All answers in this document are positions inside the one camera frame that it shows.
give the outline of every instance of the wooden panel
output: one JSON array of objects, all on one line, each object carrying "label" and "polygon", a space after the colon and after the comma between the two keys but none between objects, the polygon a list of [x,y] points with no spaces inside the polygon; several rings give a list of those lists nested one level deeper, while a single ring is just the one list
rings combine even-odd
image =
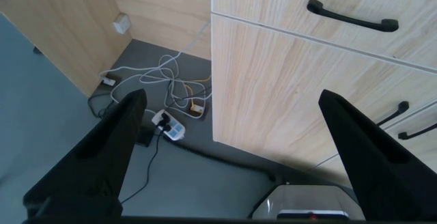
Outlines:
[{"label": "wooden panel", "polygon": [[131,40],[113,27],[115,0],[0,0],[0,11],[87,96]]},{"label": "wooden panel", "polygon": [[399,29],[385,33],[318,16],[307,10],[308,0],[213,0],[213,11],[437,69],[437,0],[319,1],[373,23],[396,19]]},{"label": "wooden panel", "polygon": [[[397,138],[397,135],[401,132],[412,134],[435,123],[437,123],[437,103],[388,128],[386,131],[429,168],[437,172],[437,130],[429,131],[406,141]],[[352,186],[339,155],[310,170],[309,173],[334,183]]]},{"label": "wooden panel", "polygon": [[434,106],[409,117],[386,131],[418,159],[437,172],[437,129],[409,140],[397,138],[401,132],[407,132],[411,135],[435,123],[437,123],[437,102]]},{"label": "wooden panel", "polygon": [[374,121],[435,99],[437,75],[212,16],[213,137],[310,169],[337,153],[318,100],[342,95]]},{"label": "wooden panel", "polygon": [[[116,0],[134,39],[180,51],[210,20],[210,0]],[[186,53],[211,59],[210,28]]]}]

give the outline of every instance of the white cable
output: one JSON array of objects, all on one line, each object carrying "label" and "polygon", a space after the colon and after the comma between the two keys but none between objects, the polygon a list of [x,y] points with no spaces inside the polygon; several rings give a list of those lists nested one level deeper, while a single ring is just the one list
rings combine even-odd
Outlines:
[{"label": "white cable", "polygon": [[[179,76],[179,64],[178,61],[176,60],[183,52],[187,51],[188,49],[190,49],[194,43],[196,43],[196,41],[201,37],[203,31],[205,30],[205,28],[210,24],[210,22],[208,21],[199,31],[199,33],[196,35],[196,37],[194,38],[193,41],[191,41],[187,46],[185,46],[175,57],[171,56],[171,55],[163,55],[159,60],[158,60],[158,66],[156,67],[148,67],[148,68],[133,68],[133,67],[128,67],[128,66],[120,66],[118,68],[112,69],[112,70],[104,70],[102,72],[99,73],[99,77],[102,78],[104,74],[109,73],[109,72],[115,72],[118,70],[134,70],[134,71],[146,71],[143,74],[134,74],[130,77],[128,77],[126,80],[123,80],[122,82],[120,82],[118,85],[116,85],[112,91],[111,91],[111,98],[112,100],[114,100],[114,102],[118,103],[119,101],[115,99],[115,97],[113,96],[114,91],[123,83],[125,83],[128,80],[131,80],[135,77],[139,77],[139,82],[142,84],[155,84],[155,83],[162,83],[165,81],[170,81],[169,84],[169,89],[170,92],[166,92],[165,94],[165,98],[164,98],[164,107],[167,109],[173,109],[175,111],[178,111],[180,113],[183,113],[191,118],[195,118],[198,119],[200,118],[203,114],[199,115],[199,116],[193,116],[190,115],[184,111],[181,111],[177,108],[174,107],[168,107],[167,106],[167,99],[168,99],[168,94],[170,93],[170,97],[173,100],[173,104],[176,105],[177,107],[181,108],[181,109],[185,109],[189,104],[190,104],[190,99],[196,99],[196,100],[203,100],[203,110],[205,111],[205,107],[206,107],[206,100],[209,99],[212,94],[209,94],[208,96],[206,96],[206,92],[203,94],[203,98],[202,97],[192,97],[192,98],[187,98],[184,99],[184,97],[178,97],[174,94],[174,89],[175,89],[175,84],[176,83],[181,83],[183,84],[184,90],[185,90],[185,94],[186,97],[188,97],[188,90],[185,87],[185,83],[190,83],[190,84],[195,84],[195,85],[199,85],[202,90],[205,90],[205,86],[201,83],[198,82],[194,82],[194,81],[184,81],[182,79],[177,79],[177,77]],[[165,58],[165,57],[169,57],[169,59],[167,61],[165,61],[163,64],[161,63],[161,61]],[[176,66],[176,74],[173,73],[173,70],[171,68],[165,68],[163,66],[171,63],[172,61],[174,61],[175,66]],[[155,72],[155,71],[159,71],[162,77],[159,76],[152,76],[150,75],[150,73]],[[168,71],[171,73],[171,76],[167,76],[166,74],[164,74],[163,70]],[[150,79],[155,79],[156,81],[144,81],[143,78],[150,78]],[[183,105],[178,104],[179,101],[185,101],[186,103]],[[150,112],[153,114],[156,114],[155,111],[150,110],[150,109],[145,109],[145,112]]]}]

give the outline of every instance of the drawer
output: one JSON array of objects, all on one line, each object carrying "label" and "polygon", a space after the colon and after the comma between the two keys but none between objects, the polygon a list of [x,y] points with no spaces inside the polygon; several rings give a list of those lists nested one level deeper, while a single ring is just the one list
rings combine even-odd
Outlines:
[{"label": "drawer", "polygon": [[308,170],[337,153],[318,100],[323,89],[379,122],[437,96],[437,75],[212,15],[213,138]]},{"label": "drawer", "polygon": [[[434,124],[437,124],[437,102],[431,107],[386,129],[386,132],[429,168],[437,172],[437,129],[411,139],[398,139],[398,134],[401,132],[407,132],[407,135],[411,135]],[[352,187],[339,155],[309,170],[309,173],[337,184]]]},{"label": "drawer", "polygon": [[437,124],[437,101],[430,108],[405,119],[386,131],[429,168],[437,172],[436,128],[411,139],[403,140],[398,138],[399,133],[406,132],[407,135],[413,135],[433,125],[435,126],[435,124]]},{"label": "drawer", "polygon": [[437,0],[318,0],[326,10],[359,20],[398,20],[394,32],[314,14],[307,9],[308,1],[212,0],[212,11],[437,69]]}]

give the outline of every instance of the white power strip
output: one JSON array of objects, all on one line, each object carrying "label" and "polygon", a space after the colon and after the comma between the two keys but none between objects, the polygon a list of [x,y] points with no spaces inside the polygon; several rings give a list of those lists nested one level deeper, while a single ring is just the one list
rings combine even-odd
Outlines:
[{"label": "white power strip", "polygon": [[166,115],[169,116],[170,122],[169,125],[171,127],[170,131],[164,131],[164,134],[168,136],[172,141],[178,141],[184,138],[185,135],[185,127],[179,121],[177,121],[173,116],[171,116],[168,112],[164,110],[160,110],[153,118],[152,122],[155,126],[163,119],[162,114],[165,112]]}]

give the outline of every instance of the black handle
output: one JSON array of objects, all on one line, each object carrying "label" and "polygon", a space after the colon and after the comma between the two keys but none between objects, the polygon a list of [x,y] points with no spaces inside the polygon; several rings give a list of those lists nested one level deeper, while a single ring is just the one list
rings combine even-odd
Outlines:
[{"label": "black handle", "polygon": [[397,105],[397,111],[394,112],[392,115],[388,116],[386,119],[382,120],[381,122],[378,122],[376,125],[381,126],[384,123],[390,121],[391,119],[397,117],[398,115],[401,115],[405,111],[407,111],[410,108],[410,104],[408,101],[402,101]]},{"label": "black handle", "polygon": [[412,138],[417,137],[419,135],[422,135],[422,134],[424,134],[426,132],[429,132],[429,131],[431,131],[431,130],[433,130],[435,128],[437,128],[437,124],[434,124],[434,125],[430,126],[429,128],[425,128],[422,131],[416,132],[416,133],[414,133],[412,135],[407,135],[407,132],[401,132],[401,133],[399,133],[397,135],[397,137],[399,139],[402,139],[402,140],[412,139]]},{"label": "black handle", "polygon": [[334,12],[323,9],[323,3],[318,0],[309,0],[307,9],[320,16],[326,16],[329,18],[341,20],[347,23],[353,23],[358,26],[368,27],[382,32],[394,32],[399,29],[399,23],[394,19],[382,19],[381,23],[370,23],[355,18],[343,16]]}]

